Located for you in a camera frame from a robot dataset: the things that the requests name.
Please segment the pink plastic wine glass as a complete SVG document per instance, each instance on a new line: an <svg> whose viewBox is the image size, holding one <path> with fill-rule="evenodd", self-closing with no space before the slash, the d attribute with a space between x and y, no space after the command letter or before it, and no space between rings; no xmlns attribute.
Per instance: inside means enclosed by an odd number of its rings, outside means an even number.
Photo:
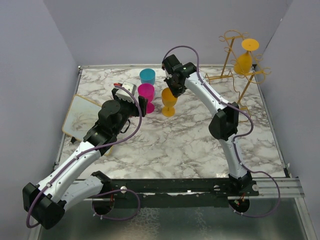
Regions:
<svg viewBox="0 0 320 240"><path fill-rule="evenodd" d="M155 110L155 106L152 101L155 96L155 88L149 83L142 83L138 87L138 94L147 99L146 113L151 114Z"/></svg>

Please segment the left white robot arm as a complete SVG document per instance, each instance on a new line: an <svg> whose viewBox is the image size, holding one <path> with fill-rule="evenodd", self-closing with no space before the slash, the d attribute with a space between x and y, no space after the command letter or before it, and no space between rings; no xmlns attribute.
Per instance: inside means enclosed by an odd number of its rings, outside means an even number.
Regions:
<svg viewBox="0 0 320 240"><path fill-rule="evenodd" d="M28 183L22 189L23 207L27 212L26 226L39 225L45 229L54 227L65 212L86 198L106 197L115 193L137 193L127 188L114 188L112 180L97 171L81 183L73 184L80 174L101 158L112 146L132 138L121 140L117 136L130 117L140 120L146 115L148 100L135 97L134 87L115 85L113 98L103 103L98 119L89 129L73 154L56 170L37 184Z"/></svg>

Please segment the yellow wine glass front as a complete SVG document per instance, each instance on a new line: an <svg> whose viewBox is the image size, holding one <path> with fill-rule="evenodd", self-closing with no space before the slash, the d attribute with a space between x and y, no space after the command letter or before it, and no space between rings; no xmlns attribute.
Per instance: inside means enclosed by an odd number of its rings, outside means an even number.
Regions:
<svg viewBox="0 0 320 240"><path fill-rule="evenodd" d="M175 114L175 108L178 99L173 96L171 90L167 87L165 88L161 93L161 100L163 103L163 108L161 110L161 113L165 117L172 117Z"/></svg>

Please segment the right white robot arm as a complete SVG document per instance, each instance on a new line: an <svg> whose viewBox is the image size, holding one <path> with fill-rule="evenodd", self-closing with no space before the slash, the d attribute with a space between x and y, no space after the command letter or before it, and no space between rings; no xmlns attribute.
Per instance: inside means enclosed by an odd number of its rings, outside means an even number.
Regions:
<svg viewBox="0 0 320 240"><path fill-rule="evenodd" d="M162 69L166 72L164 81L174 97L178 98L189 89L211 113L212 120L208 129L210 134L221 144L227 160L229 189L236 196L242 195L247 191L252 176L242 165L242 153L236 139L234 139L239 125L238 104L236 102L227 103L208 85L197 72L198 69L193 63L182 64L174 54L164 58Z"/></svg>

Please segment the blue plastic wine glass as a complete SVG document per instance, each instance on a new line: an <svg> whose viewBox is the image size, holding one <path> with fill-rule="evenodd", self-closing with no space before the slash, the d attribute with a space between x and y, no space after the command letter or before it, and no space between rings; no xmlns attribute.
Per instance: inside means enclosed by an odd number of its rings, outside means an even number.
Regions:
<svg viewBox="0 0 320 240"><path fill-rule="evenodd" d="M143 69L139 73L139 77L140 77L141 84L148 83L148 84L153 85L153 87L154 87L155 80L156 80L156 72L153 69L151 69L151 68Z"/></svg>

